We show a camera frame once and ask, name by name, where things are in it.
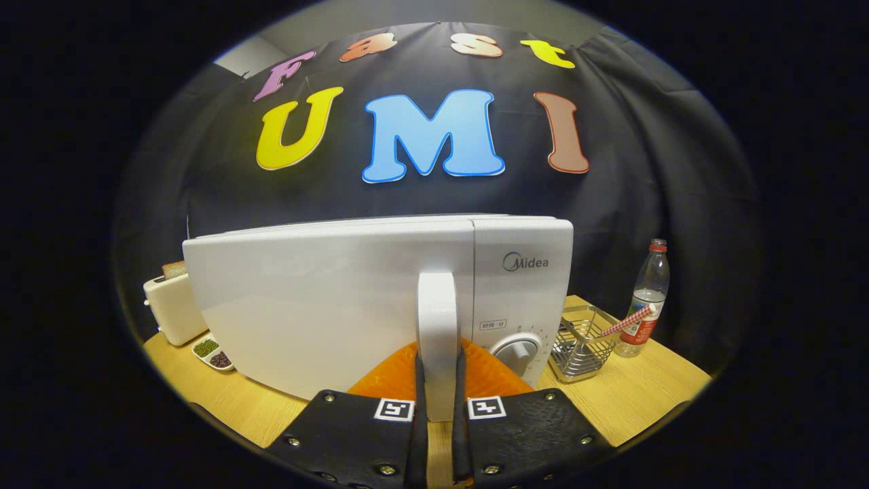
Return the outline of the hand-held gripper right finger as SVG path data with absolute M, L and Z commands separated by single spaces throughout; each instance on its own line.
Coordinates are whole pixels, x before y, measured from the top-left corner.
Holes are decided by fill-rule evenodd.
M 460 342 L 454 477 L 470 488 L 571 488 L 614 446 L 559 388 L 534 390 L 470 340 Z

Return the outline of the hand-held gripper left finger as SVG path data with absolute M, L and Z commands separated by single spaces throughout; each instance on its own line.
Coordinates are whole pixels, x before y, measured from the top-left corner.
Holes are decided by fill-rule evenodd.
M 424 375 L 410 343 L 348 392 L 316 393 L 267 455 L 329 488 L 424 488 Z

